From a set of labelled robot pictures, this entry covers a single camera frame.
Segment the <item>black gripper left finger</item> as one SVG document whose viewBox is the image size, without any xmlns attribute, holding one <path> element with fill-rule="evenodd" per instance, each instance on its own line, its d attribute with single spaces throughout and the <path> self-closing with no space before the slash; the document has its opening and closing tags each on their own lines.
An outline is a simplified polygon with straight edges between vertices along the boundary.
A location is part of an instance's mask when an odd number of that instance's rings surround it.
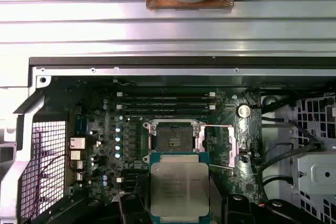
<svg viewBox="0 0 336 224">
<path fill-rule="evenodd" d="M 106 205 L 108 223 L 152 223 L 142 199 L 135 193 L 119 193 Z"/>
</svg>

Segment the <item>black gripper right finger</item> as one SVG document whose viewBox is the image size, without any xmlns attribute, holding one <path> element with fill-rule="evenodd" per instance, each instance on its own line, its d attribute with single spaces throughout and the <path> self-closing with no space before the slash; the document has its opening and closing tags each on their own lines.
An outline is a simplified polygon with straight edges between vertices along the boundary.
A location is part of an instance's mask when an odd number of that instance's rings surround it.
<svg viewBox="0 0 336 224">
<path fill-rule="evenodd" d="M 227 196 L 227 223 L 299 223 L 299 219 L 284 200 L 269 200 L 258 205 L 243 195 L 230 194 Z"/>
</svg>

